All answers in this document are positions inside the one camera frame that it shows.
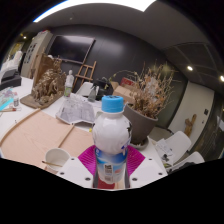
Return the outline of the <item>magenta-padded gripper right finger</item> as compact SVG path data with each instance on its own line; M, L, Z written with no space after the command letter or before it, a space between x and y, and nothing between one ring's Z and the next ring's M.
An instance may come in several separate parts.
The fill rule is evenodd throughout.
M145 157L131 146L128 147L126 173L130 188L143 187L167 175L154 158Z

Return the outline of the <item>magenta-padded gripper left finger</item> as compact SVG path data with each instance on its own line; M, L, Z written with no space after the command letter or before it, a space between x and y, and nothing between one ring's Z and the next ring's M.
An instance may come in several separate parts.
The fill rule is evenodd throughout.
M78 157L71 157L58 171L57 175L84 188L94 186L96 157L94 147L90 146Z

